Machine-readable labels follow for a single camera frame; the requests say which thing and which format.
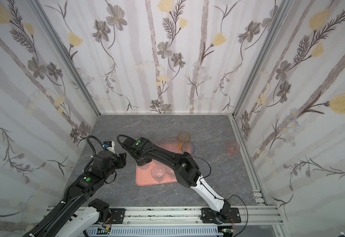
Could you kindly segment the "yellow transparent glass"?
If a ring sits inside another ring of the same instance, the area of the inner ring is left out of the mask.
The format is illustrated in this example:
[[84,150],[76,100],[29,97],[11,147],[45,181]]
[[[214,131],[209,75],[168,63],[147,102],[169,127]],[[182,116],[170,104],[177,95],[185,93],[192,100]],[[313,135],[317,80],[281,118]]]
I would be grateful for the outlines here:
[[181,150],[181,147],[184,143],[188,143],[190,140],[191,135],[188,132],[180,132],[177,136],[179,150]]

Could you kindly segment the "pink plastic tray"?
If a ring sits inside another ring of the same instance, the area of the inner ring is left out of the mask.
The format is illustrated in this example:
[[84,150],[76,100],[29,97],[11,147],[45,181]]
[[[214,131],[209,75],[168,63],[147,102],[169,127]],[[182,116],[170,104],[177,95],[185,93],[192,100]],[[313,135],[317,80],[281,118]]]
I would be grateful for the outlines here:
[[[177,182],[180,185],[190,188],[197,186],[197,181],[201,176],[199,166],[194,161],[193,157],[189,153],[176,153],[158,147],[158,153],[161,156],[161,160],[152,160],[152,162],[137,166],[136,169],[136,184],[139,186],[149,186],[165,183]],[[161,183],[157,183],[151,176],[151,170],[155,165],[168,166],[174,170],[176,179],[171,180],[165,175],[164,180]]]

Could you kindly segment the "clear round glass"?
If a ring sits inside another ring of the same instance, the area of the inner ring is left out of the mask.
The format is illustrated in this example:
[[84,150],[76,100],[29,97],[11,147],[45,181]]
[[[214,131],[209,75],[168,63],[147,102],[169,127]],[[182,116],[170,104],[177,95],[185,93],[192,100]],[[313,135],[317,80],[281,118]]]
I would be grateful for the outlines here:
[[178,147],[178,141],[175,138],[169,138],[165,141],[165,149],[175,152]]

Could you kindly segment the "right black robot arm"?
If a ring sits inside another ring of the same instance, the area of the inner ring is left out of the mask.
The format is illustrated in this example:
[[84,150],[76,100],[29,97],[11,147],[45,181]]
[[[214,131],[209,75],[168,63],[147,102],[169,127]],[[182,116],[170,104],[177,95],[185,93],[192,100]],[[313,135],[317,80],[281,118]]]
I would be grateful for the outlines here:
[[155,160],[172,169],[180,185],[193,189],[206,201],[214,214],[215,224],[222,224],[229,218],[231,204],[205,181],[199,166],[189,153],[179,154],[166,150],[144,137],[136,140],[120,134],[116,139],[120,146],[136,160],[138,166]]

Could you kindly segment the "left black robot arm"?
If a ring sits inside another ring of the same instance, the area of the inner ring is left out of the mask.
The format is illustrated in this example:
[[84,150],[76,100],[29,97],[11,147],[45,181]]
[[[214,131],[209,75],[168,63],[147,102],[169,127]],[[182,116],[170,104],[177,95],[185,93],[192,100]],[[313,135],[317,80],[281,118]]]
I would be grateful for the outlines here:
[[65,190],[61,201],[25,237],[55,237],[71,216],[90,199],[116,169],[126,165],[126,153],[103,150],[93,155],[83,173]]

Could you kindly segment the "pink faceted glass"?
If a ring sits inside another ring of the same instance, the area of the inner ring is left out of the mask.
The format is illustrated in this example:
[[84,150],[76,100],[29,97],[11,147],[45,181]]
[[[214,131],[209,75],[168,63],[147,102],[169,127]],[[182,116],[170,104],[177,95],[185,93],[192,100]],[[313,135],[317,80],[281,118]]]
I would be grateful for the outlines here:
[[240,151],[240,144],[237,141],[230,141],[227,146],[227,154],[233,156]]

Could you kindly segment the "blue frosted glass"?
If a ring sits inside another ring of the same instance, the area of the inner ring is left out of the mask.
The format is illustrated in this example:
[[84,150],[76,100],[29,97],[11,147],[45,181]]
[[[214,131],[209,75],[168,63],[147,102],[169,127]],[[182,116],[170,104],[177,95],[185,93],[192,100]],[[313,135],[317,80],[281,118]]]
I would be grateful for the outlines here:
[[192,143],[187,142],[181,146],[181,151],[183,153],[189,153],[191,156],[193,156],[195,154],[196,148]]

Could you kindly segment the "clear tall glass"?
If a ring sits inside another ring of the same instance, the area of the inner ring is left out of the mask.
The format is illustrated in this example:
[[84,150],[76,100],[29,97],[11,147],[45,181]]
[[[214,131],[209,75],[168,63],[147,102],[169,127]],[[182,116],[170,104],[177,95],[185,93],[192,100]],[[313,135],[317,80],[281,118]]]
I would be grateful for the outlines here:
[[175,173],[174,173],[174,170],[173,170],[173,169],[169,168],[168,166],[165,166],[165,170],[166,170],[166,175],[167,175],[171,180],[176,179]]

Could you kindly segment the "clear faceted glass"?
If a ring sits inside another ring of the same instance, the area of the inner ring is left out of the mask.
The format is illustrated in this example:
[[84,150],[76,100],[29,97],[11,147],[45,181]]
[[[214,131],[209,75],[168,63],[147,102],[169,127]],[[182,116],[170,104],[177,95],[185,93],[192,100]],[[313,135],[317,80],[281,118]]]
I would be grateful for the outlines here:
[[151,176],[157,183],[161,183],[165,175],[166,168],[163,165],[155,165],[151,170]]

